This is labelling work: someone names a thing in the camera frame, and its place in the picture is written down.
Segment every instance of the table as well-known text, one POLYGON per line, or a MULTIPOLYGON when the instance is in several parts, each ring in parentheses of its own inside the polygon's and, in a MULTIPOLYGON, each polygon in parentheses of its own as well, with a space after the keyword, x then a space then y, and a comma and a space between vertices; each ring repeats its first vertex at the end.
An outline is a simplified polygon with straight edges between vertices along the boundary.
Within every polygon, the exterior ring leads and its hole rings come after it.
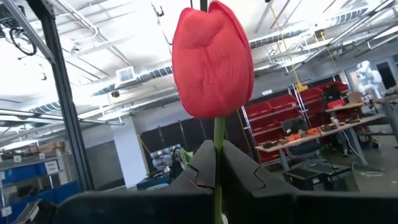
POLYGON ((383 112, 389 120, 392 133, 394 134, 394 137, 398 142, 398 118, 396 113, 393 112, 390 105, 390 101, 394 101, 396 99, 398 99, 398 95, 385 96, 383 98, 373 100, 373 103, 381 104, 383 112))
POLYGON ((325 110, 327 113, 333 113, 336 111, 341 111, 341 110, 348 110, 348 109, 353 109, 353 108, 360 108, 364 105, 364 103, 348 103, 346 105, 341 105, 341 106, 337 106, 335 108, 332 109, 327 109, 325 110))
MULTIPOLYGON (((359 144, 358 139, 356 138, 356 133, 355 133, 355 130, 353 129, 353 127, 359 126, 359 125, 362 125, 362 124, 366 124, 366 123, 368 123, 370 121, 374 121, 374 120, 380 119, 382 117, 384 117, 384 115, 381 115, 381 114, 377 114, 377 115, 374 115, 374 116, 369 116, 367 118, 360 119, 360 122, 352 123, 352 124, 345 124, 345 125, 340 126, 339 128, 331 130, 331 131, 326 131, 326 132, 321 131, 320 134, 316 134, 316 135, 313 135, 313 136, 307 136, 305 138, 294 140, 294 141, 288 142, 286 144, 282 144, 282 145, 279 145, 279 146, 274 146, 274 147, 271 147, 271 148, 268 148, 268 149, 264 149, 262 146, 256 146, 256 149, 258 151, 264 151, 264 152, 278 151, 282 166, 283 166, 283 168, 286 171, 288 171, 289 170, 289 165, 287 164, 287 159, 286 159, 286 156, 283 153, 282 149, 289 148, 289 147, 292 147, 292 146, 298 146, 298 145, 303 144, 303 143, 308 142, 308 141, 312 141, 312 140, 315 140, 315 139, 319 139, 321 137, 329 136, 329 135, 336 134, 336 133, 341 133, 342 131, 348 130, 349 131, 349 135, 350 135, 350 139, 353 142, 352 147, 354 148, 354 150, 362 158, 364 158, 361 146, 359 144)), ((362 159, 361 159, 361 162, 364 165, 368 164, 366 161, 363 161, 362 159)))

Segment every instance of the flower stem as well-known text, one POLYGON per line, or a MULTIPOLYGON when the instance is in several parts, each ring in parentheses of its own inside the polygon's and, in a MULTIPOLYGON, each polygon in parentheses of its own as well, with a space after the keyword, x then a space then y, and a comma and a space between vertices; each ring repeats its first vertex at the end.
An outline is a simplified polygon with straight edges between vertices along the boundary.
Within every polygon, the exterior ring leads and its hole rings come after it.
POLYGON ((216 150, 216 187, 215 187, 215 224, 222 224, 221 202, 222 189, 220 183, 220 155, 224 144, 225 118, 215 118, 214 148, 216 150))

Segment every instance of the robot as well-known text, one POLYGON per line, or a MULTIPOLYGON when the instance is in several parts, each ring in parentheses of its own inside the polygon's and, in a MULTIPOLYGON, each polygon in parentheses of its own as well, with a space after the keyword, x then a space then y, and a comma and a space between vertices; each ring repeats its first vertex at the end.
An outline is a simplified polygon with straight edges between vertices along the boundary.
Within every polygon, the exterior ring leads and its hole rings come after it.
POLYGON ((358 90, 362 93, 365 101, 371 100, 369 92, 372 91, 375 98, 382 98, 379 91, 379 83, 382 82, 380 73, 372 70, 369 61, 363 61, 357 65, 357 77, 359 79, 358 90))

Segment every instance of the tulip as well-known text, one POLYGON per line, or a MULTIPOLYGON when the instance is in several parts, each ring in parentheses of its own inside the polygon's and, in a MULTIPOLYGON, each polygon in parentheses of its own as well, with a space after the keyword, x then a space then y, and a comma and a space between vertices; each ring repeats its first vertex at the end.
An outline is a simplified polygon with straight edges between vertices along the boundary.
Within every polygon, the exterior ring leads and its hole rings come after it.
MULTIPOLYGON (((249 101, 254 84, 249 41, 232 10, 219 1, 211 2, 208 12, 184 9, 174 33, 172 64, 185 110, 196 118, 215 118, 219 164, 225 117, 249 101)), ((218 179, 215 223, 221 223, 218 179)))

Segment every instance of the blue storage box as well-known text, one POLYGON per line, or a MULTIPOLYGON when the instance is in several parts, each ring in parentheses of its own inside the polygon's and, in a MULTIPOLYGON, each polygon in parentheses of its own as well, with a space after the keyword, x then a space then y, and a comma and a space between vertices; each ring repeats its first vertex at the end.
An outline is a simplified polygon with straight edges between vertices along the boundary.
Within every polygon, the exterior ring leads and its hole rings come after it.
POLYGON ((54 190, 55 203, 60 204, 68 197, 80 193, 80 186, 77 181, 73 181, 57 187, 54 190))
MULTIPOLYGON (((53 162, 53 161, 55 161, 57 163, 58 170, 59 170, 58 161, 56 159, 54 159, 52 161, 46 161, 46 162, 53 162)), ((46 162, 41 162, 39 164, 36 164, 36 169, 37 169, 37 174, 38 175, 48 175, 47 169, 45 168, 45 163, 46 162)))
POLYGON ((12 214, 8 216, 8 223, 13 223, 15 220, 17 220, 18 216, 26 208, 28 202, 29 201, 27 199, 22 199, 11 204, 12 214))
POLYGON ((37 169, 35 166, 36 165, 33 164, 4 170, 5 179, 2 180, 2 183, 10 184, 36 177, 37 169))
POLYGON ((49 202, 54 202, 54 190, 45 190, 43 192, 38 193, 37 195, 31 196, 27 198, 28 201, 33 202, 38 199, 42 199, 49 202))

